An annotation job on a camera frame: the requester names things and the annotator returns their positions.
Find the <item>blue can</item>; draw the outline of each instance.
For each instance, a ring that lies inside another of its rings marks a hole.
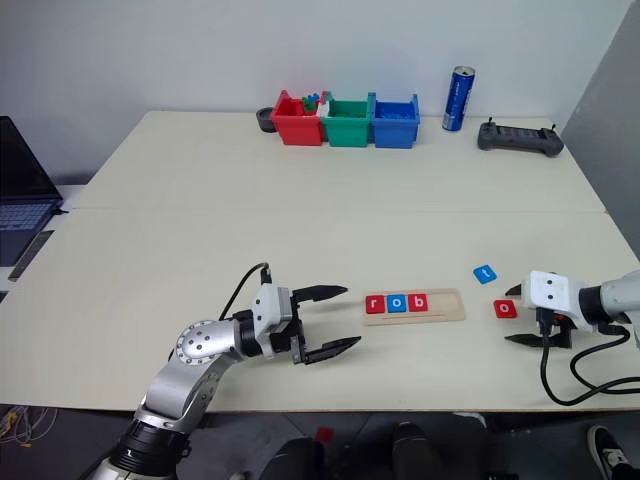
[[[457,132],[462,127],[464,112],[467,109],[467,102],[469,101],[471,87],[475,78],[476,71],[471,67],[456,67],[453,69],[447,108],[445,108],[442,120],[442,128],[445,130]]]

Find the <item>cable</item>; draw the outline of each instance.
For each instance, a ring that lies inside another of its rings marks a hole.
[[[575,360],[575,362],[572,359],[572,364],[575,367],[575,363],[580,360],[581,358],[583,358],[585,355],[589,355],[591,353],[594,353],[595,351],[599,351],[599,350],[604,350],[606,348],[611,348],[615,345],[619,345],[620,343],[624,343],[629,339],[629,336],[626,336],[623,341],[621,342],[620,340],[616,340],[614,342],[609,342],[610,344],[603,344],[603,345],[599,345],[598,347],[592,347],[589,348],[583,352],[578,353],[574,359],[576,357],[577,360]],[[588,382],[586,382],[586,380],[582,379],[582,377],[580,377],[578,375],[578,380],[581,381],[583,384],[588,384],[587,386],[589,387],[589,391],[583,393],[582,395],[572,399],[572,400],[562,400],[558,397],[556,397],[556,395],[551,391],[551,387],[549,386],[549,381],[547,380],[547,362],[549,360],[549,334],[546,332],[543,332],[542,334],[542,359],[540,360],[540,380],[542,381],[542,386],[544,387],[545,392],[547,392],[547,395],[549,395],[549,398],[551,400],[553,400],[554,402],[556,402],[559,405],[563,405],[565,407],[570,407],[573,405],[577,405],[579,403],[584,402],[585,400],[593,397],[594,395],[597,395],[598,393],[608,393],[607,391],[611,388],[611,387],[615,387],[618,385],[622,385],[622,384],[626,384],[626,383],[635,383],[635,382],[640,382],[640,377],[625,377],[625,378],[619,378],[617,380],[612,380],[610,382],[607,383],[603,383],[602,385],[599,386],[594,386],[589,384]],[[636,392],[623,392],[622,390],[619,391],[621,394],[627,394],[627,393],[636,393]]]
[[[224,309],[222,310],[222,313],[220,314],[220,318],[218,320],[224,320],[225,319],[225,317],[227,316],[227,313],[229,312],[229,309],[231,308],[231,305],[233,305],[233,302],[235,301],[236,297],[238,296],[238,293],[240,293],[240,290],[244,286],[245,282],[248,280],[248,278],[251,276],[251,274],[253,272],[255,272],[256,270],[259,270],[260,268],[264,268],[264,269],[268,270],[269,269],[269,264],[266,263],[266,262],[259,263],[257,265],[254,265],[253,267],[251,267],[251,269],[247,273],[244,274],[244,277],[242,277],[242,280],[240,280],[240,283],[238,284],[238,286],[234,290],[233,294],[231,295],[231,298],[229,298],[229,301],[227,302],[227,304],[225,305]]]
[[[608,348],[613,348],[616,347],[618,345],[622,345],[624,342],[626,342],[627,340],[629,340],[629,338],[631,338],[631,334],[629,333],[629,331],[624,328],[624,327],[620,327],[617,325],[613,325],[610,327],[610,329],[607,330],[610,333],[605,333],[605,335],[621,335],[621,338],[614,340],[612,342],[609,343],[604,343],[602,345],[597,345],[595,347],[591,347],[591,348],[587,348],[586,350],[583,350],[582,352],[578,353],[576,356],[574,356],[571,359],[571,364],[569,366],[569,368],[571,369],[571,373],[573,373],[573,376],[580,382],[582,383],[585,387],[588,388],[596,388],[595,385],[592,385],[591,383],[589,383],[587,380],[585,380],[579,373],[578,370],[576,369],[576,364],[582,360],[584,357],[586,357],[587,355],[591,355],[592,353],[596,353],[602,350],[606,350]],[[628,383],[633,382],[640,382],[640,377],[627,377],[628,379],[633,379],[630,380]],[[601,393],[605,393],[607,395],[627,395],[627,394],[632,394],[632,393],[640,393],[640,388],[623,388],[620,390],[603,390]]]
[[[30,410],[32,408],[15,406],[4,415],[0,423],[0,445],[15,442],[27,446],[43,438],[51,431],[58,418],[58,409],[42,408],[37,420],[32,422]],[[37,429],[43,424],[49,412],[52,412],[49,424],[42,432],[36,434]]]

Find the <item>red bin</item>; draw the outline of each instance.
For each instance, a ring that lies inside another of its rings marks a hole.
[[[271,121],[285,145],[322,145],[324,130],[316,111],[304,110],[302,100],[291,98],[286,90],[280,92]]]

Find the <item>green bin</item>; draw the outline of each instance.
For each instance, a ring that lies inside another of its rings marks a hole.
[[[332,147],[366,147],[374,95],[370,93],[362,102],[329,98],[329,113],[322,117],[329,144]]]

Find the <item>black controller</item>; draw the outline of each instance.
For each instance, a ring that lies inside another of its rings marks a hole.
[[[564,148],[564,143],[554,132],[555,127],[555,124],[551,129],[541,128],[540,130],[507,127],[496,125],[492,122],[492,117],[489,117],[488,122],[480,125],[478,147],[482,150],[494,147],[522,148],[542,152],[547,157],[554,157]]]

